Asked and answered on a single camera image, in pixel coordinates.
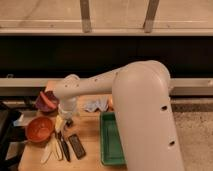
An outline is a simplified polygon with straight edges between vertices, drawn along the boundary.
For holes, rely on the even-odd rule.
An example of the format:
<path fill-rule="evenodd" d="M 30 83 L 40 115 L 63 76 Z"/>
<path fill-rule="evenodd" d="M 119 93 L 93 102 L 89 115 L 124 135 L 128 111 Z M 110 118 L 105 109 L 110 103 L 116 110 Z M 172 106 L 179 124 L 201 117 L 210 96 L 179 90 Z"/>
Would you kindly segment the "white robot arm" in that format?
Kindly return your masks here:
<path fill-rule="evenodd" d="M 185 171 L 171 109 L 170 73 L 158 61 L 138 61 L 54 87 L 59 114 L 74 113 L 80 95 L 110 93 L 128 171 Z"/>

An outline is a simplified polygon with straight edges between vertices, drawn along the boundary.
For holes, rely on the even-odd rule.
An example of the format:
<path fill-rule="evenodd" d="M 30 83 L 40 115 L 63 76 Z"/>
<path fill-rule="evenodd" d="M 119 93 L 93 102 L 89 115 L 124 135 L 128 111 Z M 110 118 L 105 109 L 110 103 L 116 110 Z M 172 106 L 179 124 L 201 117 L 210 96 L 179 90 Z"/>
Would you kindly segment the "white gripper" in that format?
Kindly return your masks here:
<path fill-rule="evenodd" d="M 77 113 L 77 98 L 62 99 L 59 101 L 58 113 L 60 116 L 56 117 L 55 131 L 59 133 L 65 126 L 64 119 L 70 119 Z"/>

